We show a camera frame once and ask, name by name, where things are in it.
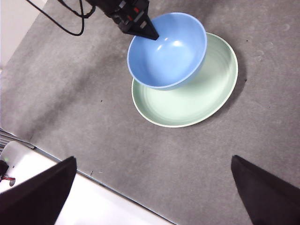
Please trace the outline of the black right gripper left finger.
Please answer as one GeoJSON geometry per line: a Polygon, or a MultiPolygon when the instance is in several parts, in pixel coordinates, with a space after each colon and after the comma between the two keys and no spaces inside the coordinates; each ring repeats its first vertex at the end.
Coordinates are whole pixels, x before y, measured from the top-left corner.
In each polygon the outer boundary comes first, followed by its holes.
{"type": "Polygon", "coordinates": [[[69,157],[0,194],[2,225],[53,225],[70,193],[77,163],[69,157]]]}

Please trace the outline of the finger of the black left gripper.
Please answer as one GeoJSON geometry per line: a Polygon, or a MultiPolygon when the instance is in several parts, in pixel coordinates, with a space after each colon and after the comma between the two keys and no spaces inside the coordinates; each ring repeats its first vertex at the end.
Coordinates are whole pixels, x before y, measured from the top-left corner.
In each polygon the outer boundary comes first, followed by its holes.
{"type": "Polygon", "coordinates": [[[140,36],[151,40],[157,40],[159,34],[147,15],[133,21],[132,26],[127,31],[129,35],[140,36]]]}

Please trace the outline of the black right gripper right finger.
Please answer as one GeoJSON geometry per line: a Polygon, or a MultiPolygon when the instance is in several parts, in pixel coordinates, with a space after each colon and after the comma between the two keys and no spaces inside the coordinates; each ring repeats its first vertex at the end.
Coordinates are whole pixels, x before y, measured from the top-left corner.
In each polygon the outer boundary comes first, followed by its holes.
{"type": "Polygon", "coordinates": [[[231,171],[244,207],[254,225],[298,225],[300,189],[234,155],[231,171]]]}

